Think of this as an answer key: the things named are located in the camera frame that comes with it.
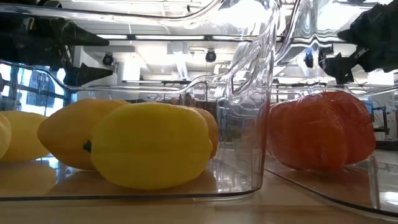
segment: wooden table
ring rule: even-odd
[[[223,202],[178,200],[74,200],[0,202],[0,223],[387,223],[347,212],[266,172],[263,188]]]

